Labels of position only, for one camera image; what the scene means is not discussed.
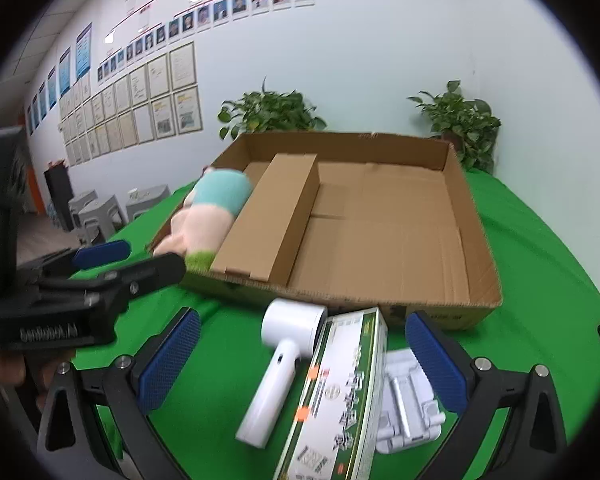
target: green tablecloth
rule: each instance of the green tablecloth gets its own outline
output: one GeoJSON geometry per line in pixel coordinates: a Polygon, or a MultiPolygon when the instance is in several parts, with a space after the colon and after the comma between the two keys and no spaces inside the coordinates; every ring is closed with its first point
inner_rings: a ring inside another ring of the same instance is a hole
{"type": "MultiPolygon", "coordinates": [[[[467,176],[502,281],[504,304],[467,332],[454,333],[472,356],[485,355],[499,368],[527,371],[550,368],[568,437],[586,418],[600,391],[600,294],[576,259],[553,232],[497,179],[467,176]]],[[[154,236],[190,186],[177,190],[121,231],[132,258],[146,256],[154,236]]],[[[271,350],[260,342],[262,313],[221,304],[171,287],[134,301],[116,325],[118,341],[78,352],[78,368],[108,365],[119,354],[134,354],[160,332],[181,306],[202,317],[202,336],[163,406],[151,420],[162,439],[195,480],[271,478],[292,422],[304,373],[301,370],[266,449],[234,439],[252,395],[266,370],[271,350]]],[[[400,330],[390,331],[389,349],[405,346],[400,330]]],[[[487,463],[504,422],[499,410],[467,478],[487,463]]],[[[115,440],[110,416],[103,414],[115,440]]],[[[443,437],[455,418],[447,415],[443,437]]],[[[435,451],[429,444],[374,457],[371,478],[414,478],[435,451]]]]}

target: orange sticker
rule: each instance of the orange sticker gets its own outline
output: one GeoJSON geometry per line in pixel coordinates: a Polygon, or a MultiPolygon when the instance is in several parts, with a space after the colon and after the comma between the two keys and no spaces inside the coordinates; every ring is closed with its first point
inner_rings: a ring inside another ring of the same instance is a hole
{"type": "Polygon", "coordinates": [[[310,381],[315,381],[318,378],[319,370],[320,370],[320,368],[317,366],[309,368],[309,371],[306,373],[306,378],[309,379],[310,381]]]}
{"type": "Polygon", "coordinates": [[[299,422],[306,421],[308,416],[309,416],[309,407],[308,406],[301,406],[296,411],[296,420],[299,422]]]}

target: stuffed toy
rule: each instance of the stuffed toy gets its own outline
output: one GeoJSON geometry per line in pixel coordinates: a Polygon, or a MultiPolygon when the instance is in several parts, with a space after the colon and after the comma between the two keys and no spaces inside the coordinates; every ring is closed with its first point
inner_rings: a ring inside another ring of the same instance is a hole
{"type": "Polygon", "coordinates": [[[171,234],[154,249],[154,256],[176,253],[184,257],[188,269],[209,270],[251,191],[253,186],[241,171],[205,170],[171,218],[171,234]]]}

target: metal screw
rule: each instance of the metal screw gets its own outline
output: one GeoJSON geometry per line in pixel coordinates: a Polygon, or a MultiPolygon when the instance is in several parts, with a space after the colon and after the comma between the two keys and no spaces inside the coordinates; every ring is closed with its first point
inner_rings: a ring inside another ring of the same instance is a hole
{"type": "Polygon", "coordinates": [[[65,361],[64,363],[60,363],[58,365],[58,368],[56,368],[56,372],[58,372],[60,375],[64,375],[70,369],[71,369],[71,365],[65,361]]]}
{"type": "Polygon", "coordinates": [[[540,377],[547,377],[549,375],[549,368],[544,365],[536,365],[536,374],[540,377]]]}
{"type": "Polygon", "coordinates": [[[489,361],[486,357],[478,357],[475,361],[475,367],[478,368],[481,372],[486,372],[487,370],[491,370],[491,361],[489,361]]]}
{"type": "Polygon", "coordinates": [[[114,361],[114,364],[116,365],[116,368],[120,368],[121,370],[124,370],[131,364],[131,356],[130,355],[121,355],[116,358],[116,360],[114,361]]]}
{"type": "Polygon", "coordinates": [[[84,304],[86,306],[93,306],[100,301],[100,295],[97,292],[92,292],[85,295],[84,304]]]}

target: long brown cardboard box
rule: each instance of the long brown cardboard box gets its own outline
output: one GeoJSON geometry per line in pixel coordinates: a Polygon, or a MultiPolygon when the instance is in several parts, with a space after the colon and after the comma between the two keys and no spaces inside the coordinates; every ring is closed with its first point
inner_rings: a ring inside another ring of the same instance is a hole
{"type": "Polygon", "coordinates": [[[286,285],[319,186],[315,155],[277,154],[235,220],[211,270],[286,285]]]}
{"type": "MultiPolygon", "coordinates": [[[[456,330],[502,303],[450,144],[392,134],[265,132],[240,136],[212,165],[244,171],[257,189],[279,153],[315,154],[320,179],[297,254],[286,256],[295,258],[288,281],[188,272],[182,286],[259,307],[276,297],[325,304],[332,314],[379,306],[392,325],[422,308],[456,330]]],[[[149,249],[169,230],[168,220],[149,249]]]]}

